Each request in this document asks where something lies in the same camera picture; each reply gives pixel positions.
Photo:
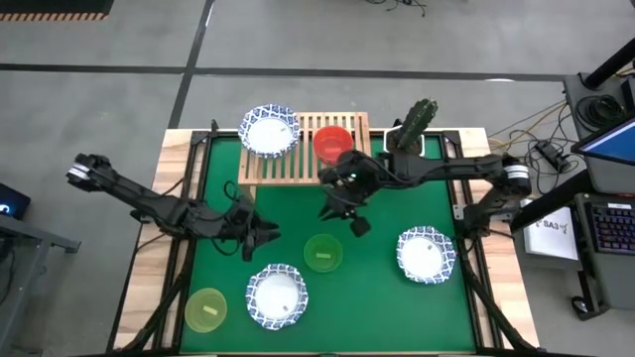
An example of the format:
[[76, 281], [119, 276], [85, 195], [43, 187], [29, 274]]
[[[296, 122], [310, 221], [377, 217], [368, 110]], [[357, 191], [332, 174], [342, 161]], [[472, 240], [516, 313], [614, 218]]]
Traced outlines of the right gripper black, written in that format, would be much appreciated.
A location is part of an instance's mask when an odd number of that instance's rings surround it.
[[320, 220], [349, 220], [355, 237], [366, 234], [371, 225], [356, 209], [365, 206], [366, 200], [383, 186], [382, 170], [379, 162], [360, 151], [346, 151], [334, 165], [320, 170], [319, 182], [326, 194], [318, 214]]

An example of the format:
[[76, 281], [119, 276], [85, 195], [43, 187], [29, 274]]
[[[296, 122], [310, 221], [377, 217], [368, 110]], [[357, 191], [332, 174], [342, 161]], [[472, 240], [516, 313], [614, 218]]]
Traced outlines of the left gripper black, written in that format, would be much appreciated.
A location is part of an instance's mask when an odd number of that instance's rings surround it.
[[279, 225], [257, 218], [252, 202], [239, 196], [225, 216], [222, 240], [234, 240], [241, 249], [242, 260], [251, 262], [257, 248], [281, 237]]

